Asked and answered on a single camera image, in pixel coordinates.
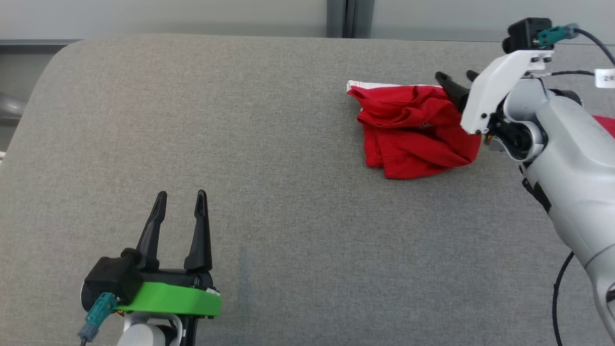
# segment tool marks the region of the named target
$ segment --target gray floor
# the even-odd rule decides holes
[[[0,49],[0,92],[27,101],[36,81],[58,49]],[[0,121],[0,151],[8,149],[16,128],[15,121]]]

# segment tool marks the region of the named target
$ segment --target vertical gray strip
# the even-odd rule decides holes
[[[343,38],[354,38],[354,10],[361,0],[346,0],[346,18],[344,18]]]
[[[371,19],[374,17],[374,0],[356,0],[353,20],[353,38],[370,38]]]
[[[346,0],[327,0],[327,37],[343,37],[345,18]]]

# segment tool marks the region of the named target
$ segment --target white wall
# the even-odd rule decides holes
[[[372,38],[501,41],[510,24],[547,17],[554,25],[578,23],[604,43],[615,44],[615,0],[375,1]]]
[[[126,33],[325,36],[327,0],[0,0],[0,40]]]

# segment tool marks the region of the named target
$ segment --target cable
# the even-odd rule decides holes
[[[586,76],[593,76],[594,75],[593,72],[591,72],[591,71],[584,71],[584,70],[551,72],[551,76],[561,76],[563,74],[584,74]]]
[[[574,32],[575,33],[579,33],[579,34],[585,36],[586,38],[589,38],[590,40],[592,40],[596,45],[598,45],[598,47],[600,47],[600,49],[602,49],[602,51],[606,54],[606,56],[609,58],[611,63],[613,65],[615,65],[615,57],[613,57],[613,54],[611,54],[611,52],[605,46],[605,44],[603,44],[598,38],[596,38],[596,36],[588,33],[587,31],[585,31],[583,29],[579,29],[579,28],[575,28]]]
[[[570,255],[568,255],[568,258],[566,258],[564,264],[561,266],[560,273],[557,275],[557,280],[555,280],[555,284],[553,285],[553,305],[551,306],[551,314],[553,316],[553,332],[555,333],[555,341],[557,342],[557,346],[562,346],[560,328],[557,326],[557,296],[560,294],[561,278],[564,276],[564,272],[566,271],[566,268],[568,268],[568,264],[573,257],[574,252],[570,252]]]

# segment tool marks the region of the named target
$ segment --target metal pipe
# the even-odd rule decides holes
[[[0,92],[0,119],[21,119],[26,102]]]

